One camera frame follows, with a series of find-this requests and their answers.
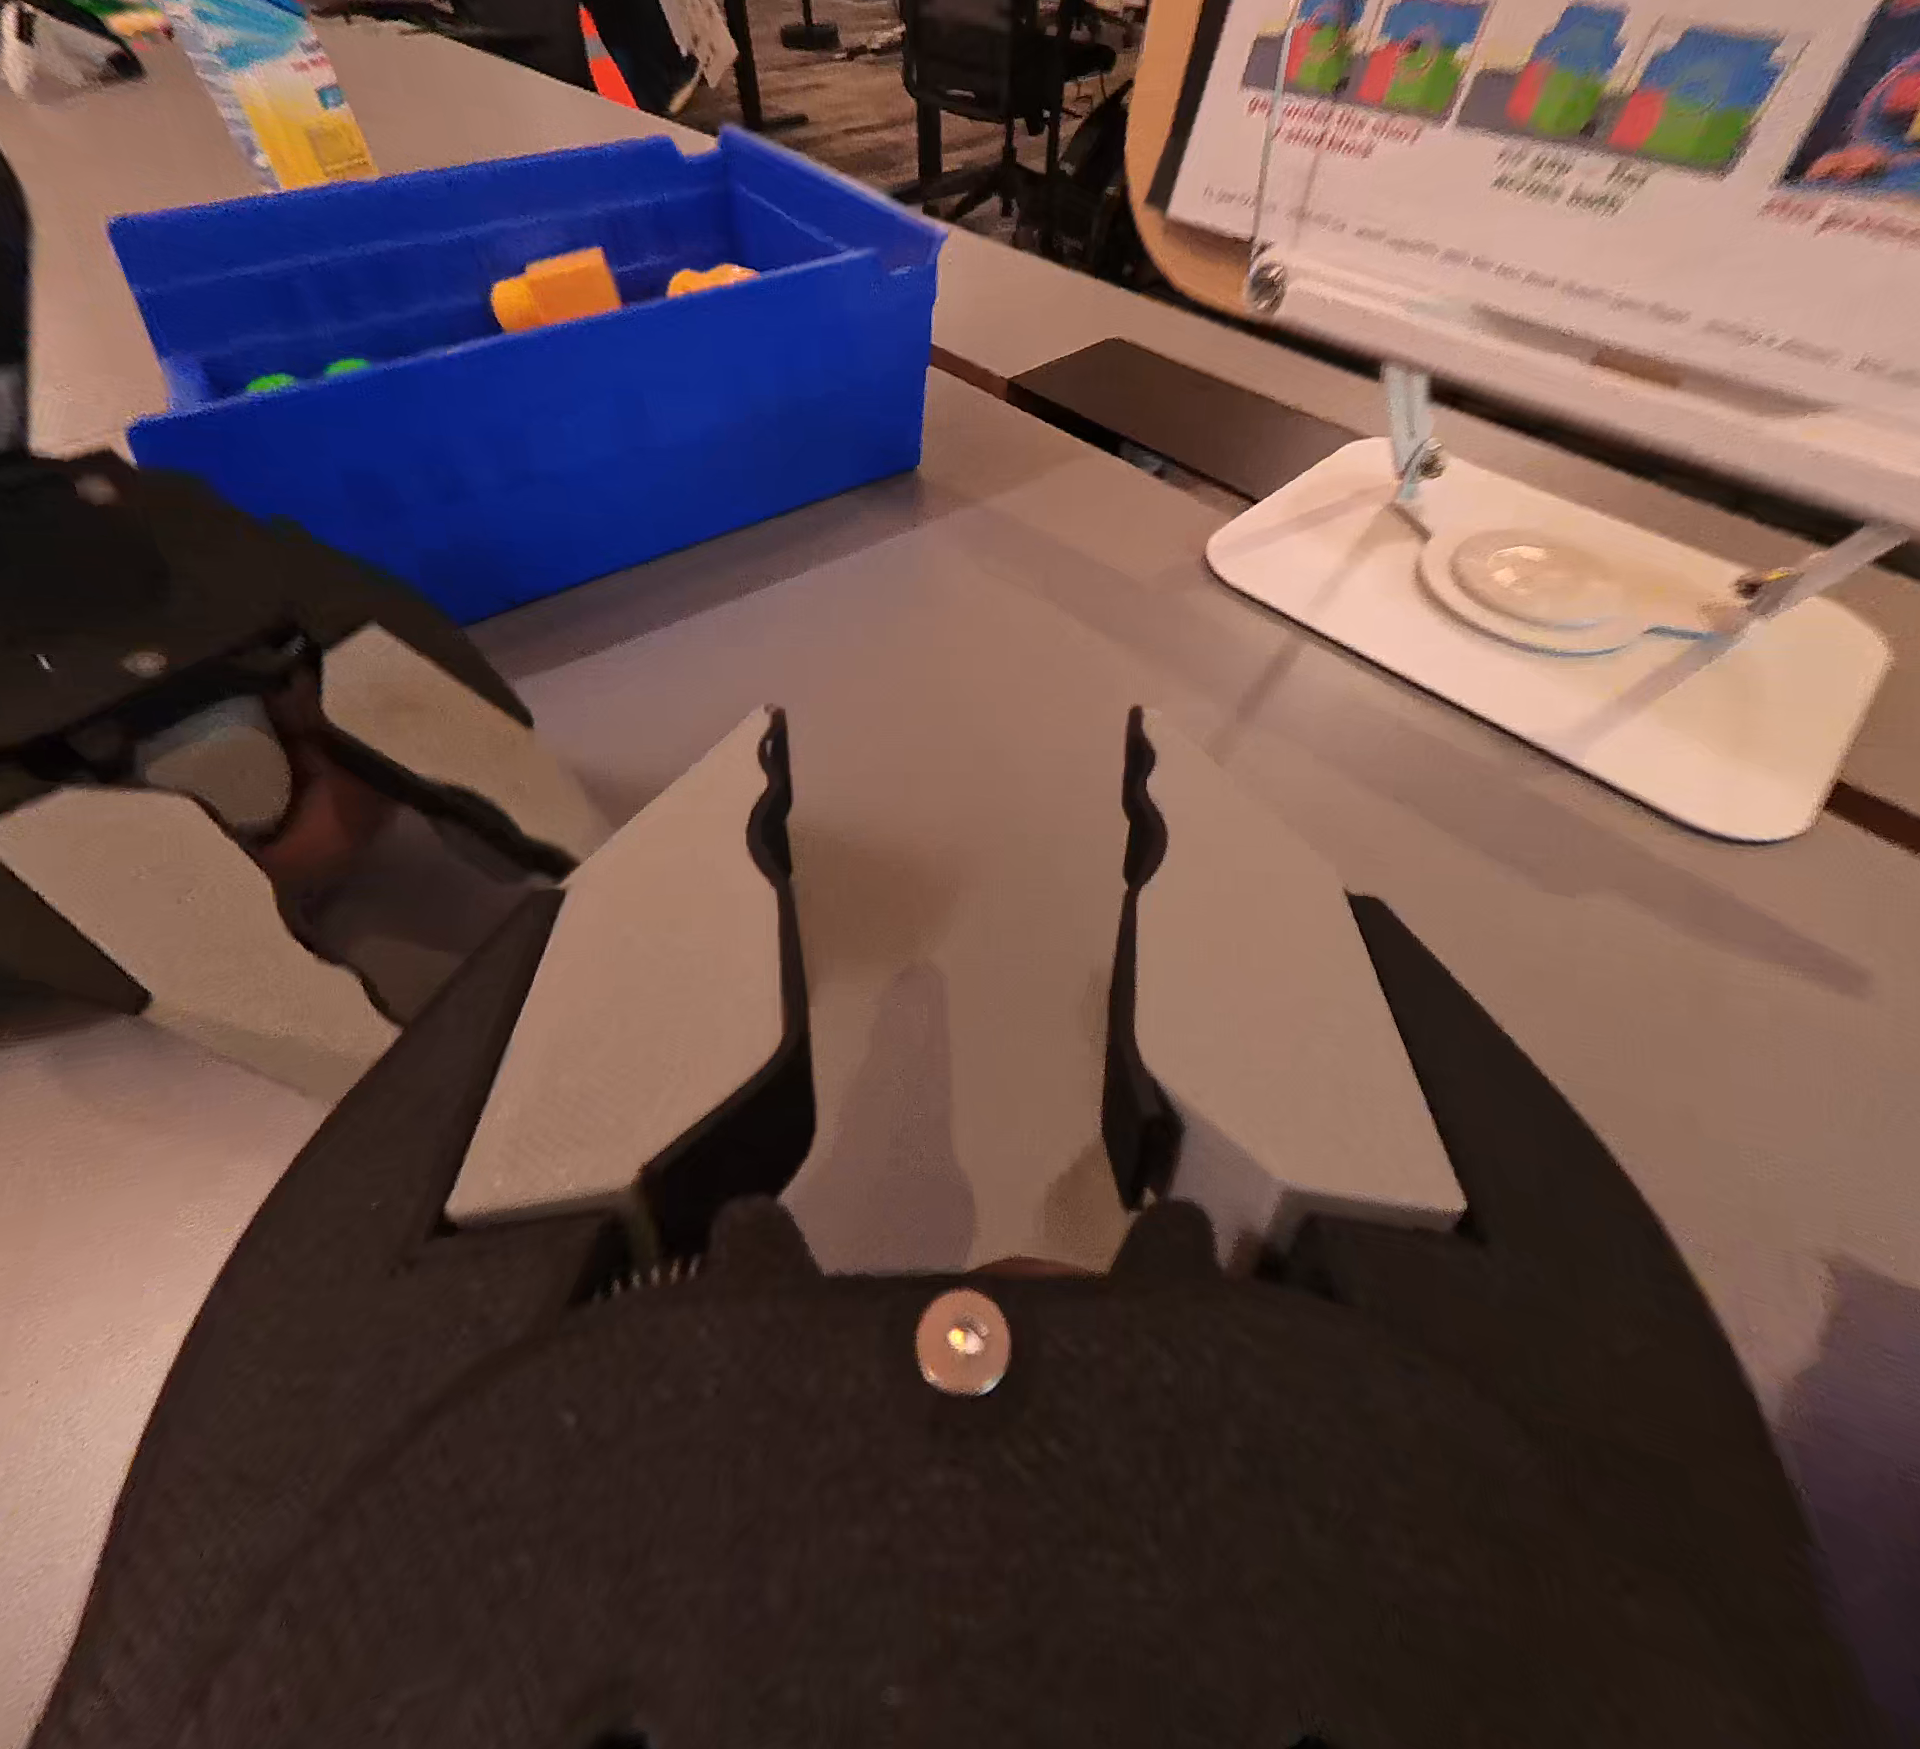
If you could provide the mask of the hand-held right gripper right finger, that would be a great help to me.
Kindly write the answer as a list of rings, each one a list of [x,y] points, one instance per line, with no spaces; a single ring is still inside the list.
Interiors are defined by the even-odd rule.
[[[1467,1211],[1331,863],[1155,709],[1126,716],[1104,1144],[1126,1213],[1187,1203],[1218,1256],[1314,1217]]]

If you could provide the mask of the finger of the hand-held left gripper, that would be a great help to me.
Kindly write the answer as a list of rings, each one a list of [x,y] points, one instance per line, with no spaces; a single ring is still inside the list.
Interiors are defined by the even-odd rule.
[[[565,879],[613,836],[536,729],[383,626],[325,652],[319,702],[350,769],[530,873]]]
[[[288,929],[267,875],[196,801],[68,788],[3,824],[4,873],[144,992],[133,1014],[260,1076],[363,1076],[397,1025]]]

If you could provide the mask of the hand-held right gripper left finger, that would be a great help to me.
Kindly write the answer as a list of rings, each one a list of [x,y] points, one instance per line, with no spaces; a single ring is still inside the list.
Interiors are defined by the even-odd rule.
[[[816,1136],[786,714],[756,707],[564,882],[455,1228],[614,1213],[707,1233]]]

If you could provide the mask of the blue plastic bin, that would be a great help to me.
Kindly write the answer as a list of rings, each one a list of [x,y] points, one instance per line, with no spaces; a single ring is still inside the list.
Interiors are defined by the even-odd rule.
[[[482,622],[917,471],[944,237],[743,130],[119,215],[168,385],[133,461]],[[497,326],[497,279],[590,245],[620,311]],[[758,278],[668,299],[726,261]]]

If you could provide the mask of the person's left hand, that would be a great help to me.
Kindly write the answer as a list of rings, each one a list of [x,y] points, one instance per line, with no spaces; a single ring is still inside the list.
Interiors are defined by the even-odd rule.
[[[274,887],[281,919],[296,927],[314,919],[393,825],[397,805],[343,766],[314,724],[277,709],[274,726],[291,769],[291,798],[277,825],[248,852]]]

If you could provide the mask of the white document stand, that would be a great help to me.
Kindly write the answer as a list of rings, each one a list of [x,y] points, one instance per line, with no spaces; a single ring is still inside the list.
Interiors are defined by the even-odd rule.
[[[1385,432],[1296,474],[1208,547],[1259,608],[1679,825],[1807,833],[1891,663],[1832,599],[1917,541],[1917,429],[1770,398],[1446,297],[1259,247],[1250,305],[1372,350]],[[1442,441],[1444,378],[1638,441],[1848,532],[1734,562],[1549,494]]]

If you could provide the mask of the printed instruction sheet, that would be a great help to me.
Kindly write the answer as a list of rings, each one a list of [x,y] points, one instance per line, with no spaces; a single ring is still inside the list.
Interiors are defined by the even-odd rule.
[[[1229,0],[1215,28],[1175,221],[1917,389],[1917,0]]]

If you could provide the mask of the instruction sheet on stand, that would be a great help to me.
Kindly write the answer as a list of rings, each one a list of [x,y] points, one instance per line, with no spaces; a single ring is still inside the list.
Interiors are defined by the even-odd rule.
[[[1247,299],[1250,242],[1166,213],[1160,176],[1180,158],[1191,125],[1187,86],[1208,83],[1220,17],[1232,0],[1149,0],[1128,104],[1125,173],[1141,247],[1168,288],[1209,316],[1270,330],[1273,314]]]

